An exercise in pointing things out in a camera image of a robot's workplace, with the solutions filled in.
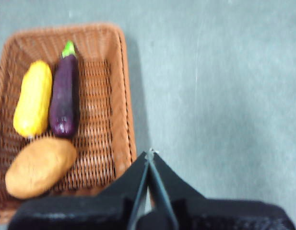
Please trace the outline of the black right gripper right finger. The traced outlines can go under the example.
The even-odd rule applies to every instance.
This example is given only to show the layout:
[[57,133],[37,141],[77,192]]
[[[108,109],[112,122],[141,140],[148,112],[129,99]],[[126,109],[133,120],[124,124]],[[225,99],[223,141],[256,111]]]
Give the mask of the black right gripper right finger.
[[294,230],[279,206],[253,200],[210,199],[181,179],[154,150],[149,164],[156,204],[179,230]]

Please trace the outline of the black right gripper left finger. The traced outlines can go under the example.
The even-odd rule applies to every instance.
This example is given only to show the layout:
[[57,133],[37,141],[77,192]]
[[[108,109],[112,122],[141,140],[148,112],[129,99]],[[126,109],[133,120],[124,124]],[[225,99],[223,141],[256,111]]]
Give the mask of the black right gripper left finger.
[[125,173],[93,196],[47,196],[24,202],[10,230],[126,230],[136,219],[146,190],[143,152]]

